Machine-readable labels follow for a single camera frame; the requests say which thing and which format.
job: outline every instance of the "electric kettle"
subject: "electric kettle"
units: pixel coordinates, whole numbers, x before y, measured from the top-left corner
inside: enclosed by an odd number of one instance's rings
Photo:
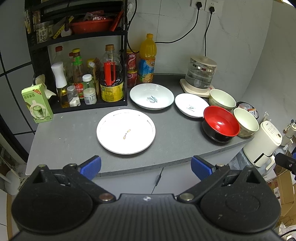
[[[260,124],[254,139],[243,147],[243,152],[257,167],[261,167],[271,159],[271,163],[266,167],[268,170],[275,163],[274,151],[280,146],[281,141],[281,133],[270,121],[266,120]]]

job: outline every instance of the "wall socket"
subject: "wall socket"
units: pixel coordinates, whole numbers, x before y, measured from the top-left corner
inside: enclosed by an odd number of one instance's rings
[[[196,7],[196,3],[197,2],[201,2],[202,3],[202,7],[200,8],[200,10],[204,10],[205,9],[205,6],[206,6],[206,0],[199,0],[199,1],[197,1],[197,0],[191,0],[190,6],[191,7],[194,7],[194,8],[197,8]]]
[[[214,7],[215,12],[218,17],[221,17],[223,11],[224,0],[206,0],[205,11],[210,12],[209,8]]]

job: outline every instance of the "blue gripper pad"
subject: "blue gripper pad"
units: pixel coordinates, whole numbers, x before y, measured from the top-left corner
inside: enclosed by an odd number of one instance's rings
[[[87,179],[92,180],[101,170],[102,161],[99,156],[93,156],[84,163],[77,167],[77,171],[85,176]]]
[[[216,168],[199,156],[193,156],[191,158],[191,170],[200,180],[203,180],[211,175]]]

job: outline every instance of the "tiled wall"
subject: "tiled wall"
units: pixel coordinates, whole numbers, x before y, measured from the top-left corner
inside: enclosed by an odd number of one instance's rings
[[[296,9],[273,2],[266,42],[243,100],[263,117],[269,113],[280,132],[296,120]]]
[[[207,56],[218,64],[213,84],[229,92],[237,101],[247,88],[268,31],[272,0],[225,0],[223,12],[212,16],[207,33]],[[138,0],[137,13],[129,29],[131,47],[139,49],[146,33],[155,41],[173,41],[187,33],[196,21],[197,9],[190,0]],[[204,33],[210,14],[200,11],[198,24],[184,39],[172,44],[157,44],[155,73],[185,74],[190,56],[204,54]],[[80,47],[83,59],[100,57],[104,45],[117,44],[118,37],[92,38],[63,43],[65,54]],[[49,47],[51,59],[54,48]]]
[[[29,153],[37,125],[21,90],[32,85],[33,68],[23,21],[24,1],[6,0],[0,5],[0,114],[16,139]]]

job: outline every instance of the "gray tile wall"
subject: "gray tile wall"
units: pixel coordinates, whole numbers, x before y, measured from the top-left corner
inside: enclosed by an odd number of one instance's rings
[[[19,143],[29,153],[37,129],[21,95],[32,85],[33,68],[29,54],[23,11],[24,0],[5,0],[0,5],[0,20],[14,18],[10,24],[0,25],[0,86],[2,102],[0,115]]]

